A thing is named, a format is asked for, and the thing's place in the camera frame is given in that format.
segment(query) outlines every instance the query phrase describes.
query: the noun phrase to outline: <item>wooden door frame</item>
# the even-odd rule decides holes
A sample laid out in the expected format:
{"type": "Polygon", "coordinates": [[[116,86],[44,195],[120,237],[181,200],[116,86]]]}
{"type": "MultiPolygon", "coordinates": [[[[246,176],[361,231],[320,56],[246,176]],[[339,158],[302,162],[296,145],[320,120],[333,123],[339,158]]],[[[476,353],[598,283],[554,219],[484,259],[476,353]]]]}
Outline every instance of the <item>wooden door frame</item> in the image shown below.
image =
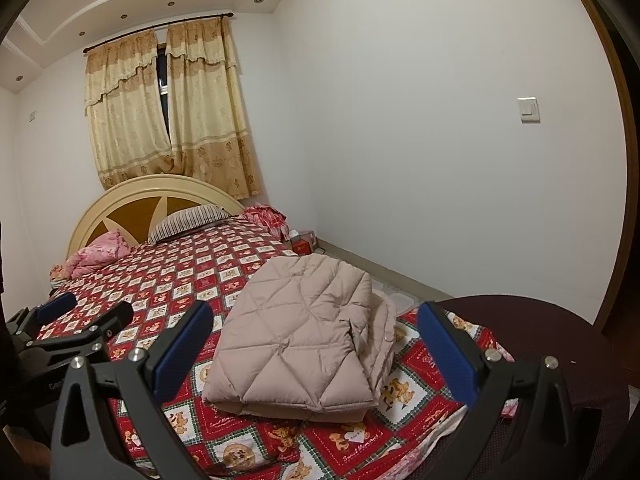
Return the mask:
{"type": "Polygon", "coordinates": [[[622,223],[622,234],[620,235],[620,244],[618,246],[618,255],[616,263],[611,273],[609,286],[602,300],[602,305],[598,311],[598,315],[594,322],[594,327],[602,332],[604,325],[609,319],[613,304],[616,301],[620,285],[625,275],[626,265],[628,264],[629,254],[631,253],[631,245],[634,240],[634,232],[636,230],[636,215],[638,213],[638,138],[636,137],[636,120],[634,118],[634,110],[631,102],[631,95],[626,84],[625,73],[622,69],[622,63],[616,52],[613,40],[609,35],[607,26],[602,19],[598,7],[593,0],[581,0],[586,9],[593,26],[598,33],[604,51],[611,66],[613,79],[616,82],[618,90],[618,98],[620,99],[620,109],[622,111],[622,120],[625,129],[625,146],[626,146],[626,203],[625,216],[622,223]]]}

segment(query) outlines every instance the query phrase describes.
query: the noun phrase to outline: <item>pillow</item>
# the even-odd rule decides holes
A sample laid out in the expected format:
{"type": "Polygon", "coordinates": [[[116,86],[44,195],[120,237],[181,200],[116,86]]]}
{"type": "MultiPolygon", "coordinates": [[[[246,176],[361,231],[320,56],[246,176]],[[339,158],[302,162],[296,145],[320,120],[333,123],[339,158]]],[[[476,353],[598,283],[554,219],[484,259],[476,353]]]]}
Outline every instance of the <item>pillow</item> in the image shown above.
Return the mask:
{"type": "Polygon", "coordinates": [[[201,227],[212,227],[222,223],[231,215],[217,205],[207,204],[182,209],[162,220],[149,234],[148,242],[155,245],[167,238],[193,232],[201,227]]]}

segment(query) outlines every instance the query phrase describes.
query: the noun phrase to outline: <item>beige puffer coat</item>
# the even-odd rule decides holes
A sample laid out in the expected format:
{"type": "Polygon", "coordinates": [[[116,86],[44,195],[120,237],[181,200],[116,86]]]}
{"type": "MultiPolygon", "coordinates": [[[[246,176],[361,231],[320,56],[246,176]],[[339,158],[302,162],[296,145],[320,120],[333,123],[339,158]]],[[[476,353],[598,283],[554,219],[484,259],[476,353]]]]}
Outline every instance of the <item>beige puffer coat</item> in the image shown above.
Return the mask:
{"type": "Polygon", "coordinates": [[[393,358],[395,305],[363,270],[278,256],[227,316],[202,397],[239,415],[359,422],[393,358]]]}

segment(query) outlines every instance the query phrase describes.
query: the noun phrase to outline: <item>bedsheet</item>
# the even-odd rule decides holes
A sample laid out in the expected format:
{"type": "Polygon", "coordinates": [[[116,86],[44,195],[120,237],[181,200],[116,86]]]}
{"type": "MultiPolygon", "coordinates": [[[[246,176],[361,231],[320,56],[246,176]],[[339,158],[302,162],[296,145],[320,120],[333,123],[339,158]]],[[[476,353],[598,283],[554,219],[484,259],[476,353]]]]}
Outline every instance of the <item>bedsheet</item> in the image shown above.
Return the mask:
{"type": "MultiPolygon", "coordinates": [[[[437,440],[456,429],[466,408],[452,399],[420,340],[415,311],[398,319],[394,363],[380,404],[360,424],[302,423],[235,416],[201,399],[210,362],[228,311],[250,276],[269,258],[293,256],[280,241],[244,219],[151,247],[143,244],[96,274],[73,280],[78,306],[44,327],[41,338],[67,335],[88,326],[120,300],[134,307],[134,319],[110,342],[110,356],[148,348],[174,326],[193,300],[214,311],[209,340],[175,399],[162,410],[193,459],[214,478],[242,480],[402,480],[437,440]]],[[[478,345],[499,348],[491,331],[464,324],[478,345]]],[[[143,443],[120,400],[113,411],[130,455],[156,475],[143,443]]]]}

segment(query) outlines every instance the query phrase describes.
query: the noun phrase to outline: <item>curtain rod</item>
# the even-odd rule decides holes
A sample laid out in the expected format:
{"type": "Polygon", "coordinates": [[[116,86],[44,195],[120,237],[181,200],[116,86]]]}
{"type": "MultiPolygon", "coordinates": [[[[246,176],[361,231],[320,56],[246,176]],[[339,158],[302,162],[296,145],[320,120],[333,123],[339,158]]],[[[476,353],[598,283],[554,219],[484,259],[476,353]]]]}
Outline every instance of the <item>curtain rod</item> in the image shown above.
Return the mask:
{"type": "Polygon", "coordinates": [[[234,14],[232,12],[224,12],[223,14],[210,14],[209,16],[196,16],[195,18],[185,18],[183,20],[174,20],[172,22],[157,23],[156,25],[150,25],[149,27],[139,28],[138,30],[134,30],[133,32],[127,32],[126,34],[121,34],[119,36],[116,36],[115,38],[111,38],[110,40],[101,41],[100,43],[96,43],[93,46],[88,46],[82,52],[86,54],[87,52],[89,52],[90,50],[93,50],[98,46],[103,46],[104,44],[111,43],[111,41],[116,41],[116,40],[119,40],[120,38],[124,38],[125,36],[130,36],[131,34],[137,34],[139,32],[142,32],[143,30],[149,30],[150,28],[166,27],[168,25],[173,25],[174,23],[191,22],[193,20],[206,20],[207,18],[224,18],[224,17],[231,18],[233,17],[233,15],[234,14]]]}

